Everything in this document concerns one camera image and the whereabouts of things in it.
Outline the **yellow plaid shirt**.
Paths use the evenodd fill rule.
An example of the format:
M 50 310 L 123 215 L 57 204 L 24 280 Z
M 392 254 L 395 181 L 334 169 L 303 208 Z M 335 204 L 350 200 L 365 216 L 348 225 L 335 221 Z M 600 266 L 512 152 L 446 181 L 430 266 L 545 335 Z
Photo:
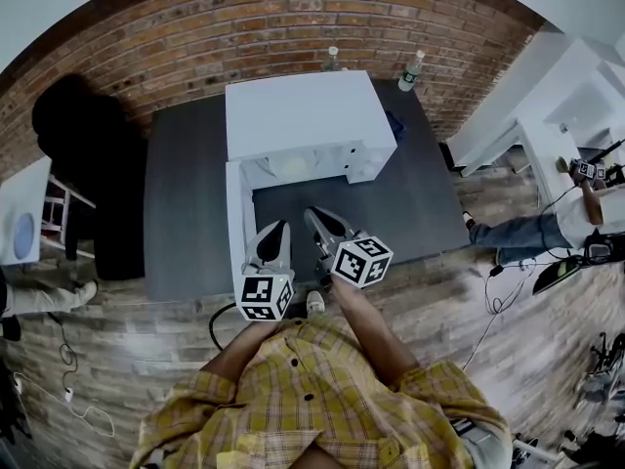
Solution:
M 385 385 L 343 324 L 290 320 L 230 381 L 199 371 L 142 422 L 131 469 L 509 469 L 510 429 L 452 362 Z

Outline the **black and green chair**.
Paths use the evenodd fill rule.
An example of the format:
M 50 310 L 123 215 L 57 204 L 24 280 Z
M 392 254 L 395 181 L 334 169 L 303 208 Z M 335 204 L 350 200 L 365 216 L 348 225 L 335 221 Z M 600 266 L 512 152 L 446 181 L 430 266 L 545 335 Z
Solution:
M 581 257 L 570 256 L 549 265 L 535 281 L 532 294 L 540 294 L 581 270 Z

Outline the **white side table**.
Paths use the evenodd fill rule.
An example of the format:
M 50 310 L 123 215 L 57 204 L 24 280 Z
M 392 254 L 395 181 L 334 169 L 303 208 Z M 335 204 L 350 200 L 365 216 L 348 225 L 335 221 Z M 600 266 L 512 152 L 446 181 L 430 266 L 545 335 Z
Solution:
M 0 267 L 37 262 L 43 245 L 66 251 L 71 202 L 96 207 L 59 181 L 51 166 L 52 159 L 44 156 L 0 184 Z M 35 237 L 29 255 L 19 260 L 14 253 L 14 230 L 19 216 L 26 212 L 33 216 Z

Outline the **white microwave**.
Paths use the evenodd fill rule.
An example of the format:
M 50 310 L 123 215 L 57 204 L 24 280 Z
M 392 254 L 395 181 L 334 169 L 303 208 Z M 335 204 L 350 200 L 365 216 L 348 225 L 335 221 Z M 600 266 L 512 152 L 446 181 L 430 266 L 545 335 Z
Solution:
M 350 184 L 376 179 L 396 150 L 367 72 L 343 70 L 234 83 L 226 88 L 226 190 L 234 290 L 248 243 L 256 235 L 253 192 L 343 176 Z M 269 158 L 304 152 L 308 178 L 275 177 Z

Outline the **black metal equipment stand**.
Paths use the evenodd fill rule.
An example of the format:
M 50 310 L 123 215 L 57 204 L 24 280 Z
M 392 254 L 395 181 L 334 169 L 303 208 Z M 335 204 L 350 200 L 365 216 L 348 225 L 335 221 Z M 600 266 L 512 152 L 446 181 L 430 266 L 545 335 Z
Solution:
M 625 375 L 625 332 L 617 334 L 610 347 L 606 334 L 600 333 L 601 347 L 592 346 L 594 365 L 578 381 L 575 387 L 577 404 L 606 405 L 621 393 L 619 384 Z

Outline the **green label water bottle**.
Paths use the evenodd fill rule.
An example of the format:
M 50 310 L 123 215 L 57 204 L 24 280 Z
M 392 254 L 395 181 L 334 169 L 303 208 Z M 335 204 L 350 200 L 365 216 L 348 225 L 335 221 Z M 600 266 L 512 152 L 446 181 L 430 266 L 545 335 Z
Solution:
M 397 81 L 397 87 L 400 91 L 409 92 L 414 88 L 424 59 L 425 53 L 422 50 L 418 50 L 415 57 L 406 65 L 401 77 Z

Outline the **white round plate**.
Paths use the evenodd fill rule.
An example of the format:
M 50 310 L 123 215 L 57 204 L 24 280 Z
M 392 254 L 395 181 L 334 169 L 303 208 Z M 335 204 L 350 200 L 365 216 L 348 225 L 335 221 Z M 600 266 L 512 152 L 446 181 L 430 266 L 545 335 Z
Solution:
M 300 179 L 285 179 L 282 171 L 281 171 L 281 164 L 284 160 L 285 157 L 287 157 L 288 155 L 301 155 L 303 156 L 307 163 L 309 164 L 309 173 L 306 176 L 302 176 Z M 273 155 L 269 158 L 269 165 L 270 165 L 270 169 L 272 171 L 272 173 L 275 175 L 276 178 L 285 181 L 285 182 L 300 182 L 305 180 L 306 178 L 309 177 L 309 175 L 311 174 L 312 168 L 313 168 L 313 164 L 311 163 L 311 159 L 304 153 L 304 152 L 287 152 L 287 153 L 278 153 L 276 155 Z

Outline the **white desk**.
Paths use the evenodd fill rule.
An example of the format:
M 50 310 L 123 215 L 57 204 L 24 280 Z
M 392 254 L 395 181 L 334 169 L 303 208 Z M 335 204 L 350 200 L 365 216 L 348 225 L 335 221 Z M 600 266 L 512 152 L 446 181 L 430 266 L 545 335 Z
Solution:
M 625 136 L 625 59 L 611 46 L 538 33 L 447 146 L 469 176 L 521 145 L 543 202 L 577 196 L 557 161 Z

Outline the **person's left forearm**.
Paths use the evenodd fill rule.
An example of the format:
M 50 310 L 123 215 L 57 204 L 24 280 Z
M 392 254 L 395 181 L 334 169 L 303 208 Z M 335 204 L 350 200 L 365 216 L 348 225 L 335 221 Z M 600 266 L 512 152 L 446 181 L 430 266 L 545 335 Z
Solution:
M 277 322 L 252 322 L 246 326 L 201 371 L 216 374 L 237 383 L 243 370 L 258 353 L 262 344 L 279 329 Z

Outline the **dark blue cloth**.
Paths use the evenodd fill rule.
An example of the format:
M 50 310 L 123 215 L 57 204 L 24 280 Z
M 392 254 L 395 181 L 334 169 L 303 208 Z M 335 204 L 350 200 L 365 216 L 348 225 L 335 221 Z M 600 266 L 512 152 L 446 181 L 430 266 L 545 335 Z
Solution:
M 391 130 L 393 132 L 395 139 L 399 141 L 403 137 L 403 134 L 405 133 L 404 124 L 397 117 L 395 117 L 389 110 L 386 110 L 385 114 L 387 116 L 387 120 L 389 122 L 389 125 L 391 127 Z

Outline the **blue round plate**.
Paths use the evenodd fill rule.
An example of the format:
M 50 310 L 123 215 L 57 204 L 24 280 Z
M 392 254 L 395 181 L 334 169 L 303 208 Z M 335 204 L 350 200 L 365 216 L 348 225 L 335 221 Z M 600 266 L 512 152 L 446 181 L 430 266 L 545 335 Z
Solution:
M 17 259 L 24 260 L 30 253 L 35 237 L 34 219 L 26 212 L 19 216 L 14 230 L 14 253 Z

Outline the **dark table with white legs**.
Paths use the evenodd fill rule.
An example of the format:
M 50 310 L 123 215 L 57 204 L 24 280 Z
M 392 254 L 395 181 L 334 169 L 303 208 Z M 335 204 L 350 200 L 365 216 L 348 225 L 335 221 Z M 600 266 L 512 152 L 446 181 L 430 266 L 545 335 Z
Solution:
M 373 84 L 402 125 L 396 150 L 377 178 L 344 178 L 254 192 L 256 227 L 285 220 L 299 281 L 313 278 L 318 255 L 304 222 L 310 205 L 326 208 L 378 236 L 403 263 L 466 246 L 461 206 L 438 142 L 417 96 L 392 80 Z M 232 292 L 227 224 L 226 99 L 218 95 L 159 111 L 146 164 L 144 252 L 152 302 Z

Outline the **person's right forearm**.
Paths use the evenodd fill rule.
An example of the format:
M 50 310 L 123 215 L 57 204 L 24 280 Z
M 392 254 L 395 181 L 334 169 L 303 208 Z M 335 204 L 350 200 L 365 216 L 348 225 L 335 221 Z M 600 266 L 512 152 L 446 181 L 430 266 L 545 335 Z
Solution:
M 365 293 L 339 277 L 331 279 L 331 291 L 380 381 L 393 385 L 401 375 L 417 368 L 417 359 L 392 332 Z

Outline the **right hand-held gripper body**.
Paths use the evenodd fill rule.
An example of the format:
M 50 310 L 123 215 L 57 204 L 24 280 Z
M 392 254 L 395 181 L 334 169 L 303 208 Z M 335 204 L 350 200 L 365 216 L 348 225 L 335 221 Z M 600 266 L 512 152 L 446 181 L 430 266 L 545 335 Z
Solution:
M 381 281 L 394 257 L 394 252 L 374 235 L 331 240 L 321 251 L 317 263 L 321 271 L 357 288 Z

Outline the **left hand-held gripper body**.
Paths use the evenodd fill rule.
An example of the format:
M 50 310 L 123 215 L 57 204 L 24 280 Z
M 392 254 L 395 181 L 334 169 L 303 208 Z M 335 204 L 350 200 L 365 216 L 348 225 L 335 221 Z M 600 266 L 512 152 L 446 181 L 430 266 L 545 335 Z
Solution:
M 248 321 L 281 321 L 295 295 L 294 271 L 287 261 L 245 263 L 236 307 Z

